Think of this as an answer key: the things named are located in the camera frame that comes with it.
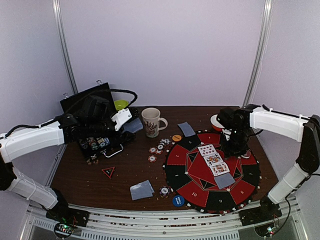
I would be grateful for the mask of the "clear red round button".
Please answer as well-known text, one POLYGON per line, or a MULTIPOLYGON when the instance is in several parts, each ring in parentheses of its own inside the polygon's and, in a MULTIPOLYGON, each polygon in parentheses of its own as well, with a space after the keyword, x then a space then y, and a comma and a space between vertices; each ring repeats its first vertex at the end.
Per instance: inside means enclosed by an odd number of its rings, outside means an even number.
POLYGON ((248 149, 245 154, 241 155, 241 157, 244 159, 249 159, 251 155, 251 151, 248 149))

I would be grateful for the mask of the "blue playing card deck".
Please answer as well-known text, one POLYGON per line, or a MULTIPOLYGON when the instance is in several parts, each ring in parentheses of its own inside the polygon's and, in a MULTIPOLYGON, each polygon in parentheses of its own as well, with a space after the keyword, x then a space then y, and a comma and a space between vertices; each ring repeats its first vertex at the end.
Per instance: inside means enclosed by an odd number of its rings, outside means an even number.
POLYGON ((130 122, 126 122, 123 125, 123 132, 130 132, 130 133, 136 133, 143 129, 143 123, 139 118, 135 118, 134 120, 130 122))

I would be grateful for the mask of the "dealt card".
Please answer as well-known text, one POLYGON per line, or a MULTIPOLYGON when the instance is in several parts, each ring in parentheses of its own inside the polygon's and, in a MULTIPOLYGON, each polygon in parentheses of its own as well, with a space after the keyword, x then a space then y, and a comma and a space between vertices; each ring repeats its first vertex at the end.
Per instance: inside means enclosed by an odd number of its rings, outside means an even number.
POLYGON ((178 123, 177 125, 185 137, 191 137, 196 134, 192 126, 187 121, 178 123))
POLYGON ((134 185, 130 187, 131 199, 133 201, 152 197, 154 190, 149 185, 134 185))

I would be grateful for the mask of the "red triangular chip holder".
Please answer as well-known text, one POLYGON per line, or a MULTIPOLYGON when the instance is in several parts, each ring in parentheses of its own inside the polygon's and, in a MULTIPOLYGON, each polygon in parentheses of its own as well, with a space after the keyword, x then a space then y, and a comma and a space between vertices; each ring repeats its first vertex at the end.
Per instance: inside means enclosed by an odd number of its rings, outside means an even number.
POLYGON ((114 172, 115 172, 115 169, 116 169, 116 167, 112 166, 112 167, 104 168, 101 171, 103 172, 104 175, 106 175, 109 179, 111 179, 114 172))

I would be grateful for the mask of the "orange big blind button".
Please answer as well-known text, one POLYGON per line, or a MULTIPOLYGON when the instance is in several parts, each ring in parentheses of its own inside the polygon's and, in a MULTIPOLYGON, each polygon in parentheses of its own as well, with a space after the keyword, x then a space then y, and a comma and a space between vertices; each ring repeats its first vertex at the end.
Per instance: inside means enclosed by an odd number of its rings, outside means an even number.
POLYGON ((175 135, 172 136, 172 140, 174 142, 179 142, 181 139, 182 139, 182 136, 179 135, 179 134, 175 134, 175 135))

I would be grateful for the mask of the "stack of poker chips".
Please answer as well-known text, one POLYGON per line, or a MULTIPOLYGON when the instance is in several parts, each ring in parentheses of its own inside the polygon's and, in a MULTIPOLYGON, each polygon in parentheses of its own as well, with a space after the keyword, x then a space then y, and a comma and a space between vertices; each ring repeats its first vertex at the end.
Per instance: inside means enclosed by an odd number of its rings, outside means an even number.
POLYGON ((169 138, 162 138, 156 145, 156 154, 161 154, 163 150, 171 143, 169 138))

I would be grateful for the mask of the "blue small blind button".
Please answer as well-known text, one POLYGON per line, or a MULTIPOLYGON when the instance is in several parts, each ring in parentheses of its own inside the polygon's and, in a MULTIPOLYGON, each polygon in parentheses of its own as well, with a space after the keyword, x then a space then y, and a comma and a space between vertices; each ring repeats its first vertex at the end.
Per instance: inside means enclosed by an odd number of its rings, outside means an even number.
POLYGON ((172 199, 172 204, 175 207, 182 207, 185 204, 185 198, 181 195, 175 195, 172 199))

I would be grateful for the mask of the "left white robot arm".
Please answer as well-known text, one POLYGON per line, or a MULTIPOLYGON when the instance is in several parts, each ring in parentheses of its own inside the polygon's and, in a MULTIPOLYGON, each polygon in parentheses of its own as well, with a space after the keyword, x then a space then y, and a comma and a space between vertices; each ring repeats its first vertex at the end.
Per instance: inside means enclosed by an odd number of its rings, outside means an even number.
POLYGON ((51 210, 61 222, 72 218, 68 203, 58 190, 45 187, 13 166, 13 160, 51 146, 67 145, 87 138, 108 139, 109 148, 130 141, 127 127, 139 117, 126 106, 116 111, 112 89, 91 88, 68 98, 64 113, 38 124, 20 124, 0 135, 0 189, 12 191, 51 210))

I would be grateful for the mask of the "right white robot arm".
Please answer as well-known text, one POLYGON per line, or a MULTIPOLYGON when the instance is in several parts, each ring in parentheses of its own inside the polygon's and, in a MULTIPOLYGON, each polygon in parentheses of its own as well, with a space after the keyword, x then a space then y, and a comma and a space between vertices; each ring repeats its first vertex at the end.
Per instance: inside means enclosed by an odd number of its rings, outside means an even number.
POLYGON ((276 111, 265 105, 249 104, 240 108, 225 107, 213 117, 213 125, 222 130, 222 149, 229 157, 243 157, 249 139, 259 132, 272 143, 263 143, 267 156, 295 157, 292 166, 282 170, 282 178, 260 200, 256 210, 259 220, 268 220, 279 203, 311 177, 320 167, 320 117, 276 111))

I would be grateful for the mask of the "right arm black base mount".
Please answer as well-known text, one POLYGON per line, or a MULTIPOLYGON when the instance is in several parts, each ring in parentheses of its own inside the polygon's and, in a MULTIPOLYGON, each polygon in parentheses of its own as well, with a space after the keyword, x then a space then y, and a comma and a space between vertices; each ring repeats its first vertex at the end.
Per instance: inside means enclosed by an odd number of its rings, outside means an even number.
POLYGON ((262 205, 239 212, 240 221, 243 226, 263 223, 273 220, 274 217, 281 217, 282 215, 278 204, 272 204, 270 206, 262 205))

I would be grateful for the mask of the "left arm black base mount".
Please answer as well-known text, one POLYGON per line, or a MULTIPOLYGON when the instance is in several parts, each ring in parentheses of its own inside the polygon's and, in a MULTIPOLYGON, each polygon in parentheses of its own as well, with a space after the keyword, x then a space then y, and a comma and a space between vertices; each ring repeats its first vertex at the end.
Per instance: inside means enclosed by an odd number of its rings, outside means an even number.
POLYGON ((43 208, 46 217, 72 227, 86 227, 90 213, 85 210, 56 205, 52 209, 43 208))

